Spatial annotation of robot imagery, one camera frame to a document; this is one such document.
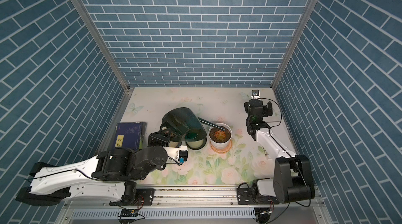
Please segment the dark green watering can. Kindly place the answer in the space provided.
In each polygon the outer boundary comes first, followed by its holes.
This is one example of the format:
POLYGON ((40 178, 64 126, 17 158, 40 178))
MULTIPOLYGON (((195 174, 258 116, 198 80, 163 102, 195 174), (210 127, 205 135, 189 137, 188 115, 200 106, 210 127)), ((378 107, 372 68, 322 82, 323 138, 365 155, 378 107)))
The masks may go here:
POLYGON ((163 116, 160 133, 166 135, 174 142, 201 141, 207 137, 207 132, 203 125, 215 127, 223 131, 226 130, 222 126, 197 117, 189 108, 180 107, 171 110, 163 116))

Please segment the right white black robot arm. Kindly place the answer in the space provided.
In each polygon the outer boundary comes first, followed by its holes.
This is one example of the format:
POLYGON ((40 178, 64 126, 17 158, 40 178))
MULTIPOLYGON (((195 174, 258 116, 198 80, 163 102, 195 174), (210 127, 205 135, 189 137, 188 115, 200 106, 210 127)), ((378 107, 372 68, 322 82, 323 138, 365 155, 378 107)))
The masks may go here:
POLYGON ((262 204, 270 199, 275 203, 291 203, 315 198, 314 178, 311 162, 305 155, 290 150, 273 133, 273 127, 264 121, 273 115, 272 101, 264 104, 253 98, 244 103, 247 113, 248 134, 261 145, 274 161, 271 178, 255 180, 252 183, 254 200, 262 204))

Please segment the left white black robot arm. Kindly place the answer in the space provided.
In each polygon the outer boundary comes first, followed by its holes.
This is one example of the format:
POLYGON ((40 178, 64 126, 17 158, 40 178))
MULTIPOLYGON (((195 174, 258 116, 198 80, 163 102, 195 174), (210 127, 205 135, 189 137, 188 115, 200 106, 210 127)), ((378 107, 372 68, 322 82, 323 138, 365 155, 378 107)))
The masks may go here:
POLYGON ((30 185, 20 189, 16 200, 31 206, 53 206, 74 198, 118 206, 139 204, 137 181, 164 170, 168 159, 167 148, 156 145, 138 151, 117 147, 64 166, 37 162, 30 172, 30 185))

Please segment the green pot green succulent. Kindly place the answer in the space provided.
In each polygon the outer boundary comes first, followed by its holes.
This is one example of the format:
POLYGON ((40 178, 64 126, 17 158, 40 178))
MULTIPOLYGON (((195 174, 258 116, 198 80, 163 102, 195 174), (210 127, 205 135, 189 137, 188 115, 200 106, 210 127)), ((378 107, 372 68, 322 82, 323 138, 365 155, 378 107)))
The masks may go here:
POLYGON ((188 148, 192 149, 192 150, 200 150, 202 149, 207 143, 207 139, 204 138, 202 140, 198 140, 198 141, 187 141, 186 145, 188 146, 188 148))

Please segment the white pot orange succulent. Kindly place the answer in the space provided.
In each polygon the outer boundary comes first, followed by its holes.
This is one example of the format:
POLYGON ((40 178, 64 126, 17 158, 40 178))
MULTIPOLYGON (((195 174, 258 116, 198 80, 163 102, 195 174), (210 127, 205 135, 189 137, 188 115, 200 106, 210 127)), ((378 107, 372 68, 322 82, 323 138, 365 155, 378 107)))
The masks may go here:
POLYGON ((208 132, 210 143, 216 148, 224 148, 231 141, 232 131, 230 127, 224 123, 215 123, 208 132))

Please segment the dark blue patterned book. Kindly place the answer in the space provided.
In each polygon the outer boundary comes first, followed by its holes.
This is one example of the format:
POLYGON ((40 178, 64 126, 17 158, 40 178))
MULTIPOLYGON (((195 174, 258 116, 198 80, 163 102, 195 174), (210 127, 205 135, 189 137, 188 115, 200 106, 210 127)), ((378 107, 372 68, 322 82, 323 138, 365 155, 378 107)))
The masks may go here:
POLYGON ((135 151, 142 149, 146 122, 121 122, 117 125, 113 147, 129 148, 135 151))

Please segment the orange round coaster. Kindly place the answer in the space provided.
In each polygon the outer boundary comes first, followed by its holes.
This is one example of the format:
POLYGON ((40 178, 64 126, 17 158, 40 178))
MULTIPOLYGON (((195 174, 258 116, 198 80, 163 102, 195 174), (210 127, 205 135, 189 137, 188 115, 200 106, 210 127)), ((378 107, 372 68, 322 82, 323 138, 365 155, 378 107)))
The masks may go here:
POLYGON ((230 149, 231 149, 231 147, 232 147, 232 141, 229 141, 228 142, 228 145, 226 146, 226 147, 224 147, 224 148, 216 148, 215 146, 213 146, 212 144, 211 144, 211 149, 214 151, 214 152, 216 152, 216 153, 218 153, 218 154, 224 154, 224 153, 227 153, 230 149))

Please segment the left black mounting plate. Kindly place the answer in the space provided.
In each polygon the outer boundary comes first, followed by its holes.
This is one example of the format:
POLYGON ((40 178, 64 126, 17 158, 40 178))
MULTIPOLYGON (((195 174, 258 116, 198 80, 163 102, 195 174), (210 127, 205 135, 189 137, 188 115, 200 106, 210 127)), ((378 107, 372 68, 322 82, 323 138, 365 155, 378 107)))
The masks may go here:
POLYGON ((119 201, 110 202, 110 206, 151 206, 155 189, 152 188, 140 188, 128 187, 124 190, 124 193, 119 201))

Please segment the black mounting plate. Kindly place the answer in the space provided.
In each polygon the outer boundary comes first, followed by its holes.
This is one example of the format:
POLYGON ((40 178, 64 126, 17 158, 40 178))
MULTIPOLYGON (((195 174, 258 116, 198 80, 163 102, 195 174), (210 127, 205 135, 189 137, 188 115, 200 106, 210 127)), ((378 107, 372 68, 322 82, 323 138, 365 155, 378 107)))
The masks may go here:
POLYGON ((237 201, 239 205, 277 205, 280 203, 274 196, 264 196, 257 189, 247 187, 237 188, 237 201))
POLYGON ((128 187, 124 190, 124 193, 119 201, 110 202, 110 206, 151 206, 155 189, 152 188, 140 188, 128 187))

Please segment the small green circuit board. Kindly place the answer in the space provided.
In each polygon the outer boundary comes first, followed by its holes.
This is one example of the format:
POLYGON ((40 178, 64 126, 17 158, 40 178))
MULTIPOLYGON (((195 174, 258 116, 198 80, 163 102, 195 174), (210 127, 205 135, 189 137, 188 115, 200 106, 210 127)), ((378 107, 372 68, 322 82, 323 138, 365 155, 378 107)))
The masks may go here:
POLYGON ((138 211, 133 209, 122 209, 118 218, 136 218, 138 217, 138 211))

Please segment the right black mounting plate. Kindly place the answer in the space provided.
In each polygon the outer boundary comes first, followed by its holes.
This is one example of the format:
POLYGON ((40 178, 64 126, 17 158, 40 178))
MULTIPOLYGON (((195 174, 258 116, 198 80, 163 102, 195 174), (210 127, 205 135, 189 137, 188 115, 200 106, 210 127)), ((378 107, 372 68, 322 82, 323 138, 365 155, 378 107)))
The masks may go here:
POLYGON ((239 205, 277 205, 280 203, 274 196, 264 196, 257 189, 247 187, 237 188, 237 201, 239 205))

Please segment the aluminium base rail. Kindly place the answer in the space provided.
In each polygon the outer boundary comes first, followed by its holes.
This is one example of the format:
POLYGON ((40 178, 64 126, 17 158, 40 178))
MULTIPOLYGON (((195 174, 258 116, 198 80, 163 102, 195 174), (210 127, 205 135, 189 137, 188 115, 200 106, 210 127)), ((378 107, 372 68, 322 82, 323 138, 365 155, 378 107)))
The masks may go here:
POLYGON ((141 186, 155 189, 152 207, 229 207, 229 206, 265 206, 239 205, 238 186, 141 186))

